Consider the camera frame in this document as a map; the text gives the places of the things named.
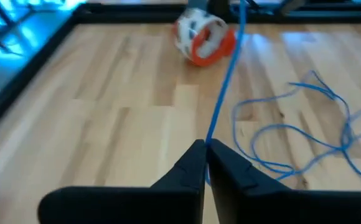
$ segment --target black frame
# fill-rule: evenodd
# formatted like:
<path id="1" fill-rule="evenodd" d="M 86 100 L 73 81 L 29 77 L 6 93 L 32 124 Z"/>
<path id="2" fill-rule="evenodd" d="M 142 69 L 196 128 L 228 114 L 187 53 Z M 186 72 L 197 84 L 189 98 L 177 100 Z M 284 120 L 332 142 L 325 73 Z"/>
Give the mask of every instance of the black frame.
<path id="1" fill-rule="evenodd" d="M 77 24 L 174 22 L 185 4 L 81 4 L 41 50 L 0 92 L 0 118 Z M 211 0 L 207 10 L 237 22 L 238 6 Z M 361 22 L 361 4 L 312 4 L 285 16 L 274 5 L 248 10 L 248 22 Z M 286 220 L 288 223 L 327 219 L 361 221 L 361 192 L 291 190 L 255 169 L 218 140 L 206 146 L 196 140 L 175 166 L 150 188 L 66 187 L 46 195 L 38 209 L 46 223 L 202 223 L 206 164 L 220 223 Z"/>

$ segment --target orange and white object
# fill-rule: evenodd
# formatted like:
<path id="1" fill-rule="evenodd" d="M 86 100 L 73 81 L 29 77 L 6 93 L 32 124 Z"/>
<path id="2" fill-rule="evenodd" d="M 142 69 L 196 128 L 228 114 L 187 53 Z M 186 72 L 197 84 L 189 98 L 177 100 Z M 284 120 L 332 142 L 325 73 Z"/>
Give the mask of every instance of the orange and white object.
<path id="1" fill-rule="evenodd" d="M 201 9 L 187 9 L 173 28 L 175 45 L 198 66 L 215 63 L 230 55 L 236 44 L 235 32 L 221 18 Z"/>

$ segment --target wooden table surface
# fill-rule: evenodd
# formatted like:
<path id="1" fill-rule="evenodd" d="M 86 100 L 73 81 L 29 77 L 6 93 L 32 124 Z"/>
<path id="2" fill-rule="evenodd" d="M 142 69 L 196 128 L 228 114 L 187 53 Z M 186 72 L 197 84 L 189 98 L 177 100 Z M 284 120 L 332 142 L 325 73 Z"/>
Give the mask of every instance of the wooden table surface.
<path id="1" fill-rule="evenodd" d="M 67 185 L 150 186 L 194 139 L 204 138 L 228 59 L 187 63 L 170 25 L 78 26 L 0 123 L 0 224 L 37 223 L 48 192 Z M 361 25 L 249 25 L 214 136 L 233 147 L 230 110 L 239 100 L 284 93 L 309 70 L 361 109 Z M 271 123 L 304 128 L 337 144 L 344 111 L 322 94 L 301 91 L 241 110 L 237 135 Z M 354 123 L 361 133 L 361 118 Z M 279 130 L 257 145 L 263 159 L 302 167 L 326 150 Z M 361 141 L 350 150 L 361 168 Z M 258 166 L 263 172 L 271 172 Z M 294 189 L 361 190 L 341 155 L 330 156 Z M 204 223 L 218 223 L 206 188 Z"/>

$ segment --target tangled blue wire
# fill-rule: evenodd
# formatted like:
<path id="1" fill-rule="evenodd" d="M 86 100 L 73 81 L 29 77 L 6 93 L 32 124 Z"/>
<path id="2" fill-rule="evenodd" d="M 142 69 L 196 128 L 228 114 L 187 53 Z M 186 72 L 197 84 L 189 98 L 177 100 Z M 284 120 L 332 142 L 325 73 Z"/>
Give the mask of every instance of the tangled blue wire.
<path id="1" fill-rule="evenodd" d="M 316 86 L 316 85 L 312 85 L 312 84 L 308 84 L 306 83 L 307 79 L 310 76 L 314 76 L 319 82 L 320 84 L 323 85 L 323 87 L 320 86 Z M 349 105 L 348 103 L 339 95 L 337 95 L 336 93 L 334 93 L 321 79 L 320 77 L 317 75 L 316 72 L 314 71 L 310 71 L 300 83 L 295 83 L 295 82 L 290 82 L 290 85 L 295 86 L 295 89 L 279 95 L 279 96 L 272 96 L 272 97 L 268 97 L 268 98 L 260 98 L 260 99 L 250 99 L 250 100 L 244 100 L 241 101 L 239 103 L 237 103 L 233 109 L 232 109 L 232 136 L 233 136 L 233 141 L 235 142 L 235 145 L 237 147 L 237 149 L 247 158 L 249 158 L 250 160 L 259 162 L 263 167 L 267 168 L 268 170 L 281 174 L 277 179 L 281 180 L 284 178 L 287 178 L 289 176 L 292 175 L 298 175 L 298 174 L 303 174 L 304 172 L 306 172 L 307 170 L 309 170 L 314 164 L 318 163 L 321 159 L 325 158 L 326 156 L 329 156 L 331 154 L 335 154 L 338 152 L 341 152 L 343 154 L 343 156 L 345 157 L 345 159 L 347 160 L 348 164 L 351 166 L 351 168 L 358 174 L 361 176 L 361 171 L 356 167 L 356 165 L 352 162 L 352 160 L 350 159 L 350 156 L 348 155 L 348 149 L 350 149 L 350 147 L 353 145 L 353 143 L 355 141 L 357 141 L 358 139 L 361 139 L 361 134 L 359 135 L 355 135 L 354 132 L 352 131 L 352 127 L 351 124 L 353 121 L 355 121 L 359 116 L 361 116 L 361 110 L 359 110 L 358 112 L 351 114 L 350 113 L 350 109 L 349 109 Z M 315 91 L 319 91 L 321 93 L 323 93 L 326 97 L 328 97 L 331 100 L 339 100 L 342 102 L 342 104 L 345 106 L 345 122 L 344 125 L 342 127 L 342 131 L 341 131 L 341 135 L 339 138 L 339 145 L 331 145 L 328 144 L 326 142 L 320 141 L 318 139 L 316 139 L 315 137 L 311 136 L 310 134 L 306 133 L 305 131 L 289 125 L 289 124 L 271 124 L 271 125 L 267 125 L 261 129 L 259 129 L 252 137 L 251 141 L 250 141 L 250 149 L 251 152 L 253 154 L 253 156 L 248 155 L 240 146 L 238 140 L 237 140 L 237 135 L 236 135 L 236 118 L 237 118 L 237 113 L 238 110 L 240 109 L 241 106 L 249 104 L 249 103 L 259 103 L 259 102 L 270 102 L 270 101 L 275 101 L 278 100 L 280 98 L 285 98 L 285 97 L 289 97 L 292 96 L 294 94 L 296 94 L 301 88 L 307 88 L 310 90 L 315 90 Z M 271 130 L 271 129 L 280 129 L 280 128 L 288 128 L 288 129 L 292 129 L 293 131 L 297 131 L 298 133 L 302 134 L 304 137 L 306 137 L 307 139 L 314 141 L 318 144 L 321 144 L 325 147 L 328 147 L 329 150 L 326 152 L 323 152 L 322 154 L 319 154 L 318 156 L 316 156 L 315 158 L 313 158 L 311 161 L 309 161 L 305 167 L 303 167 L 302 169 L 296 170 L 293 166 L 289 165 L 289 164 L 282 164 L 282 163 L 278 163 L 278 162 L 270 162 L 270 161 L 265 161 L 262 160 L 258 153 L 256 152 L 255 149 L 255 144 L 256 141 L 258 140 L 258 138 L 265 132 Z"/>
<path id="2" fill-rule="evenodd" d="M 227 72 L 225 74 L 225 79 L 222 83 L 222 87 L 218 96 L 218 100 L 217 103 L 215 105 L 214 108 L 214 112 L 212 115 L 212 119 L 211 119 L 211 123 L 210 123 L 210 127 L 209 127 L 209 131 L 207 133 L 207 137 L 205 139 L 205 142 L 207 145 L 209 145 L 211 143 L 212 140 L 212 135 L 213 132 L 215 130 L 215 126 L 218 120 L 218 116 L 219 116 L 219 112 L 220 112 L 220 108 L 222 106 L 222 103 L 225 99 L 225 94 L 226 94 L 226 90 L 229 86 L 230 80 L 232 79 L 232 74 L 233 71 L 235 69 L 236 66 L 236 62 L 238 60 L 238 55 L 240 54 L 241 51 L 241 41 L 243 39 L 243 34 L 244 34 L 244 28 L 245 28 L 245 24 L 246 24 L 246 3 L 244 0 L 240 0 L 240 15 L 239 15 L 239 23 L 240 23 L 240 30 L 238 32 L 237 35 L 237 42 L 236 42 L 236 47 L 235 47 L 235 51 L 232 55 L 232 59 L 230 60 Z M 321 85 L 323 87 L 320 86 L 316 86 L 316 85 L 312 85 L 312 84 L 308 84 L 306 83 L 307 79 L 313 75 L 318 81 L 319 83 L 321 83 Z M 348 103 L 339 95 L 335 94 L 321 79 L 320 77 L 317 75 L 316 72 L 311 71 L 310 73 L 308 73 L 303 80 L 301 80 L 300 83 L 295 83 L 295 82 L 290 82 L 290 85 L 295 86 L 295 89 L 283 94 L 283 95 L 279 95 L 279 96 L 272 96 L 272 97 L 268 97 L 268 98 L 260 98 L 260 99 L 250 99 L 250 100 L 244 100 L 241 101 L 239 103 L 237 103 L 233 109 L 232 109 L 232 136 L 233 136 L 233 141 L 237 147 L 237 149 L 247 158 L 249 158 L 250 160 L 259 162 L 263 167 L 267 168 L 268 170 L 275 172 L 275 173 L 279 173 L 281 174 L 277 179 L 281 180 L 287 177 L 290 177 L 292 175 L 301 175 L 304 172 L 306 172 L 307 170 L 309 170 L 314 164 L 318 163 L 321 159 L 325 158 L 326 156 L 329 156 L 331 154 L 335 154 L 335 153 L 342 153 L 346 159 L 346 161 L 348 162 L 348 164 L 351 166 L 351 168 L 359 175 L 361 176 L 361 171 L 360 169 L 358 169 L 356 167 L 356 165 L 352 162 L 351 158 L 348 155 L 348 150 L 350 149 L 350 147 L 353 145 L 353 143 L 359 139 L 361 139 L 361 134 L 359 135 L 355 135 L 354 132 L 352 131 L 352 127 L 351 124 L 353 121 L 355 121 L 359 116 L 361 116 L 361 110 L 356 112 L 355 114 L 350 114 L 350 109 L 349 109 L 349 105 Z M 239 108 L 243 105 L 249 104 L 249 103 L 258 103 L 258 102 L 270 102 L 270 101 L 275 101 L 278 100 L 280 98 L 285 98 L 288 96 L 292 96 L 294 94 L 296 94 L 301 88 L 307 88 L 310 90 L 315 90 L 315 91 L 319 91 L 321 93 L 323 93 L 326 97 L 332 99 L 332 100 L 339 100 L 342 102 L 342 104 L 345 106 L 345 114 L 346 114 L 346 118 L 345 118 L 345 122 L 344 125 L 342 127 L 342 131 L 341 131 L 341 135 L 339 138 L 339 145 L 331 145 L 328 144 L 326 142 L 320 141 L 318 139 L 316 139 L 315 137 L 311 136 L 310 134 L 306 133 L 305 131 L 289 125 L 289 124 L 271 124 L 268 126 L 265 126 L 263 128 L 261 128 L 260 130 L 258 130 L 252 137 L 251 141 L 250 141 L 250 149 L 251 152 L 253 153 L 253 156 L 248 155 L 240 146 L 238 140 L 237 140 L 237 135 L 236 135 L 236 118 L 237 118 L 237 112 L 239 110 Z M 315 158 L 313 158 L 311 161 L 309 161 L 305 167 L 303 167 L 302 169 L 296 170 L 292 165 L 289 164 L 282 164 L 282 163 L 278 163 L 278 162 L 270 162 L 270 161 L 265 161 L 260 159 L 258 153 L 256 153 L 256 149 L 255 149 L 255 143 L 257 141 L 257 139 L 265 132 L 271 130 L 271 129 L 279 129 L 279 128 L 288 128 L 288 129 L 292 129 L 293 131 L 297 131 L 300 134 L 302 134 L 303 136 L 305 136 L 307 139 L 314 141 L 318 144 L 321 144 L 325 147 L 328 147 L 329 150 L 319 154 L 318 156 L 316 156 Z M 205 180 L 208 184 L 210 184 L 210 179 L 209 179 L 209 170 L 207 169 L 206 171 L 206 175 L 205 175 Z"/>

